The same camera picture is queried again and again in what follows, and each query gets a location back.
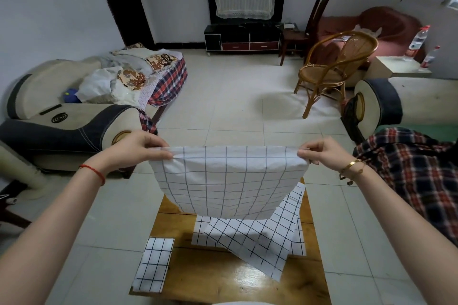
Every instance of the rattan armchair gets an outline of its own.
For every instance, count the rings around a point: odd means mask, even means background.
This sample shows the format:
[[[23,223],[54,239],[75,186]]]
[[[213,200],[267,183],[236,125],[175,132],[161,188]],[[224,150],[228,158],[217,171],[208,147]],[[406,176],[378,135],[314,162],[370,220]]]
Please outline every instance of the rattan armchair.
[[[312,53],[318,46],[324,42],[342,38],[342,36],[350,36],[350,38],[346,40],[335,63],[328,66],[310,64]],[[312,105],[316,103],[322,95],[326,95],[328,91],[333,89],[340,92],[340,106],[342,106],[345,100],[345,81],[355,73],[358,67],[372,53],[374,53],[377,47],[378,41],[376,38],[352,30],[335,34],[316,43],[308,53],[306,64],[299,70],[299,81],[294,90],[295,94],[299,90],[299,87],[303,87],[307,90],[309,100],[302,118],[307,118]],[[312,84],[314,88],[302,85],[303,82]]]

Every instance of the red sofa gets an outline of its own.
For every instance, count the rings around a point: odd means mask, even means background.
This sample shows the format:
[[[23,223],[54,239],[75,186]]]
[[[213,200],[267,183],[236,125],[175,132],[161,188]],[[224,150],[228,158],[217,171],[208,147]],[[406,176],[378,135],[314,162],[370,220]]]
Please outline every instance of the red sofa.
[[[381,27],[381,34],[377,38],[378,48],[362,68],[368,68],[370,61],[376,56],[402,56],[422,26],[415,17],[400,13],[391,7],[371,7],[359,16],[322,17],[318,24],[318,41],[335,33],[352,30],[355,25],[373,32]],[[314,51],[312,63],[327,65],[335,62],[343,45],[343,42],[324,43]],[[423,58],[425,51],[422,47],[415,59],[422,61]]]

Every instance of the gold bangle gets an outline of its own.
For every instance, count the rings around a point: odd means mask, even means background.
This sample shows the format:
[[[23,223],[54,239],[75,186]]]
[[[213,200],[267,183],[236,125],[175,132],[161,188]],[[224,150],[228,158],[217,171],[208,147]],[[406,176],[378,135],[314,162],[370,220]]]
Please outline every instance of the gold bangle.
[[[345,171],[347,171],[348,169],[350,169],[353,165],[355,165],[355,164],[358,163],[358,162],[361,162],[361,159],[358,159],[358,158],[355,159],[353,162],[351,162],[350,164],[348,164],[345,168],[343,168],[342,170],[340,170],[340,171],[339,171],[339,180],[344,180],[344,179],[346,179],[346,177],[343,176],[342,174],[343,174]],[[357,173],[355,174],[355,176],[361,174],[362,172],[363,172],[363,169],[359,169],[359,170],[357,171]],[[347,185],[351,186],[351,185],[353,184],[353,182],[354,182],[353,179],[350,179],[350,178],[349,178],[350,181],[347,182]]]

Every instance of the television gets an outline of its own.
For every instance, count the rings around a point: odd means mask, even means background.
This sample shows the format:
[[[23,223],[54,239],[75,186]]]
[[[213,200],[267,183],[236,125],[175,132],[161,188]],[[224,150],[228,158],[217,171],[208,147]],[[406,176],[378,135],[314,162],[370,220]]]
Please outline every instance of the television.
[[[208,7],[210,9],[210,22],[212,25],[240,25],[246,23],[280,23],[283,16],[283,2],[284,0],[275,0],[274,14],[270,19],[222,19],[216,15],[216,2],[215,0],[208,0]]]

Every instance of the tv stand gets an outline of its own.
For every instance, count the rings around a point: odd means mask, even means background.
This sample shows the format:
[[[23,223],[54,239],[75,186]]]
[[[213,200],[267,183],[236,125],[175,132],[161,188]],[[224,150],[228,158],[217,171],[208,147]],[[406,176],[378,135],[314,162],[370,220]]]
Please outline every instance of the tv stand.
[[[272,22],[208,25],[204,35],[207,52],[278,51],[281,30]]]

